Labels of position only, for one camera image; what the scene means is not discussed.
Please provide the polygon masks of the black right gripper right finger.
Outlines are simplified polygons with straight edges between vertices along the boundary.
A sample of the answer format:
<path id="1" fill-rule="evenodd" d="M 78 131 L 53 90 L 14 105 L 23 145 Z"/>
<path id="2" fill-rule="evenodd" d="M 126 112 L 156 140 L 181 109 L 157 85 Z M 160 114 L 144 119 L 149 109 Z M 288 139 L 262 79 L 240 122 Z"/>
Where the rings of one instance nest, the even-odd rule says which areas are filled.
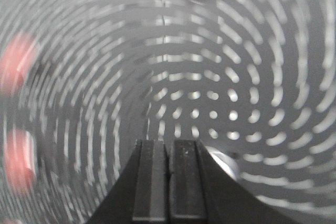
<path id="1" fill-rule="evenodd" d="M 200 141 L 176 140 L 170 154 L 171 223 L 294 223 L 232 179 Z"/>

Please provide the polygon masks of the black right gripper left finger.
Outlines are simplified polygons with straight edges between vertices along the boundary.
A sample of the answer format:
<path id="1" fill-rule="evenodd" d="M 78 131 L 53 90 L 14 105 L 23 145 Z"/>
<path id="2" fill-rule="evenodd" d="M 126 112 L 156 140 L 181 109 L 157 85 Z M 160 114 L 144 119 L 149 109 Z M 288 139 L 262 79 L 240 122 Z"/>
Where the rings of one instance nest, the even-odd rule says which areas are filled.
<path id="1" fill-rule="evenodd" d="M 161 141 L 137 140 L 121 175 L 88 223 L 167 223 L 167 154 Z"/>

